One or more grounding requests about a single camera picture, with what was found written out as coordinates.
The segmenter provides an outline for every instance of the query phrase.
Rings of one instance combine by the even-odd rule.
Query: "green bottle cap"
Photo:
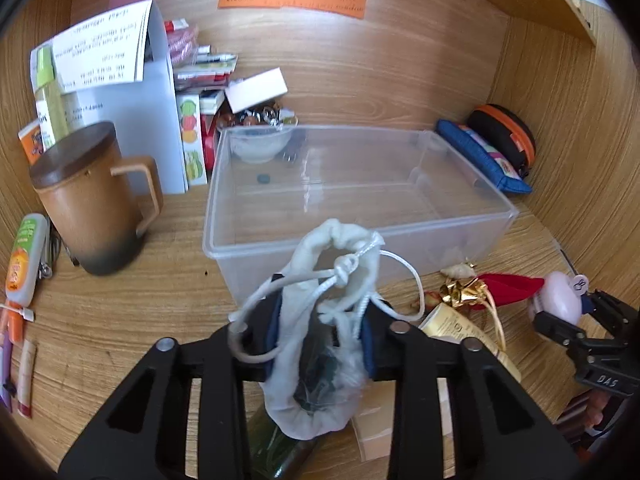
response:
[[[55,79],[53,75],[53,62],[51,60],[51,47],[43,46],[38,51],[38,64],[36,66],[36,85],[42,88]]]

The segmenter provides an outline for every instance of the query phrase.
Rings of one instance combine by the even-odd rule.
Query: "green label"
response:
[[[15,237],[14,251],[18,248],[24,250],[27,254],[31,253],[31,246],[33,245],[33,235],[36,232],[38,222],[33,218],[25,218],[20,227],[18,227],[18,234]]]

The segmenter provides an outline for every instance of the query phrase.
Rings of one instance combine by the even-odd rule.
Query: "mug handle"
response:
[[[111,167],[111,176],[118,176],[132,171],[141,171],[146,176],[146,182],[149,185],[151,199],[154,202],[154,211],[151,215],[143,218],[136,227],[136,236],[140,238],[151,223],[155,221],[162,211],[162,188],[160,187],[160,178],[158,177],[158,167],[153,157],[144,156],[128,156],[121,159]]]

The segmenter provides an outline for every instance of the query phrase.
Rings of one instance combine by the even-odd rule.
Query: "brown mug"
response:
[[[143,218],[126,173],[145,174],[154,211]],[[162,209],[156,162],[122,158],[113,123],[86,126],[59,140],[30,168],[31,182],[70,252],[91,274],[126,266]]]

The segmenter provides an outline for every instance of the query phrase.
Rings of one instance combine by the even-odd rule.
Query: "purple pen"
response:
[[[9,391],[4,387],[11,380],[11,352],[14,345],[9,339],[9,333],[4,332],[4,344],[2,345],[2,359],[0,360],[0,392],[2,392],[2,402],[12,412],[11,408],[11,395]]]

